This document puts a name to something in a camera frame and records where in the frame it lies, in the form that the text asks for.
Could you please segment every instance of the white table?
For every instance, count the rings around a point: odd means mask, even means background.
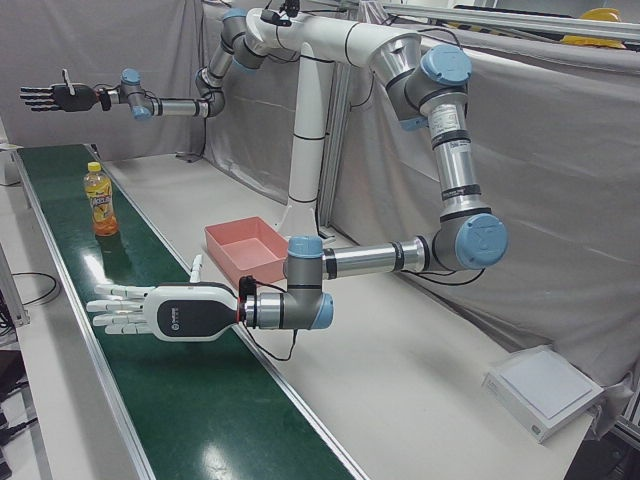
[[[284,208],[204,161],[165,155],[108,169],[187,262],[206,252],[206,225],[255,215],[275,224]],[[203,280],[228,283],[207,255]],[[333,325],[301,332],[293,359],[277,368],[371,479],[564,478],[591,418],[538,445],[481,389],[507,353],[480,330],[391,274],[325,290]],[[285,353],[291,335],[256,338]]]

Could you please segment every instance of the plastic bottle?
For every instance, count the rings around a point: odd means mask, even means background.
[[[99,162],[87,164],[89,173],[84,176],[84,190],[93,213],[93,231],[103,237],[118,231],[118,221],[113,212],[111,179],[102,171]]]

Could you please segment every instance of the green conveyor belt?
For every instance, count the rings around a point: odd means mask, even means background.
[[[96,283],[157,285],[187,274],[120,191],[120,233],[97,239],[82,145],[19,152],[83,303]],[[94,328],[158,480],[352,478],[232,332],[213,343],[108,336]]]

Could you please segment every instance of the aluminum rail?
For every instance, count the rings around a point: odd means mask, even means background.
[[[357,9],[355,0],[311,0],[314,3]],[[498,13],[483,11],[456,10],[451,8],[419,7],[384,3],[381,5],[387,13],[423,17],[432,20],[468,23],[482,27],[501,27],[516,30],[535,30],[545,33],[578,35],[582,37],[609,38],[615,40],[640,41],[640,24],[624,22],[603,22],[599,20],[581,20],[575,18],[541,17],[522,13]]]

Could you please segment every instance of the black object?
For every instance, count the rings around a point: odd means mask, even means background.
[[[24,374],[22,354],[16,350],[0,350],[0,397],[15,390]]]
[[[4,455],[2,455],[2,450],[0,450],[0,480],[10,478],[12,474],[13,472],[7,464],[7,460],[4,458]]]
[[[167,337],[209,337],[236,323],[236,311],[213,300],[167,300],[157,315]]]
[[[284,0],[280,5],[280,13],[284,12],[289,18],[295,18],[300,11],[300,0]]]
[[[100,100],[103,112],[111,110],[111,97],[109,97],[109,92],[106,89],[103,88],[98,91],[98,100]]]
[[[27,420],[26,422],[19,423],[13,427],[4,428],[0,430],[0,445],[5,446],[11,440],[13,440],[14,435],[24,431],[29,427],[29,425],[34,424],[38,421],[38,417],[34,417],[31,420]]]
[[[276,27],[290,27],[291,20],[282,18],[276,12],[272,10],[263,10],[260,14],[260,20],[265,23],[270,23],[271,25],[275,25]]]

